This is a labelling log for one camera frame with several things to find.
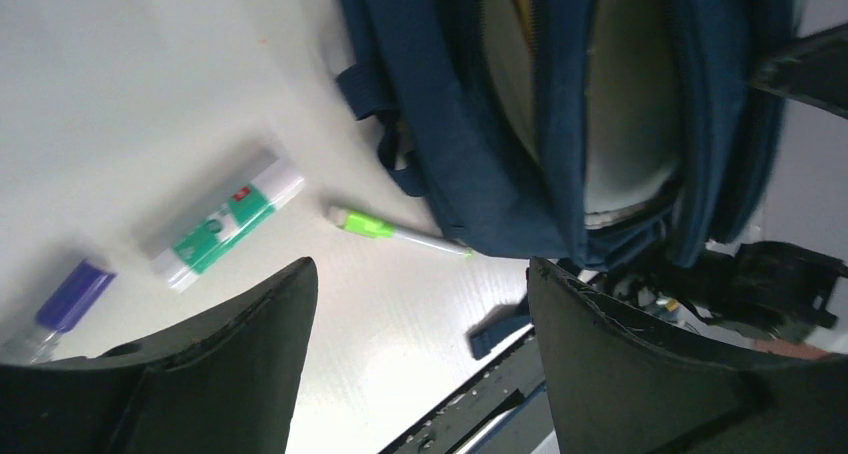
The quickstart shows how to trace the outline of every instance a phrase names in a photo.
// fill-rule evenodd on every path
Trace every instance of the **table surface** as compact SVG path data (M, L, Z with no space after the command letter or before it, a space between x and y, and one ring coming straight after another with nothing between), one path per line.
M848 17L841 0L827 9ZM2 0L0 12L0 336L86 253L119 277L60 357L99 355L312 256L319 303L288 452L376 452L482 367L464 333L520 299L526 262L364 239L323 218L341 202L437 232L376 162L375 126L356 123L335 89L327 65L345 58L335 0ZM819 116L792 109L789 128ZM821 119L820 151L845 146L844 121ZM844 179L846 164L805 171L804 156L821 153L787 138L799 153L781 158L776 182L790 187L769 196L766 225L845 256L844 235L826 234L840 226L828 199L848 207L844 183L819 176ZM169 291L146 248L203 217L269 147L289 153L307 189L185 293ZM811 185L830 212L819 230L771 216Z

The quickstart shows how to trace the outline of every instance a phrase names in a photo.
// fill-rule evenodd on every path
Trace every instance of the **pen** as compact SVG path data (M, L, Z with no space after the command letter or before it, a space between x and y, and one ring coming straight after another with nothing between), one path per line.
M395 226L382 219L341 207L331 207L328 218L336 226L348 232L353 232L366 237L384 237L411 241L422 246L431 247L440 251L459 254L469 257L474 251L470 247L460 246L446 239L413 231L404 227Z

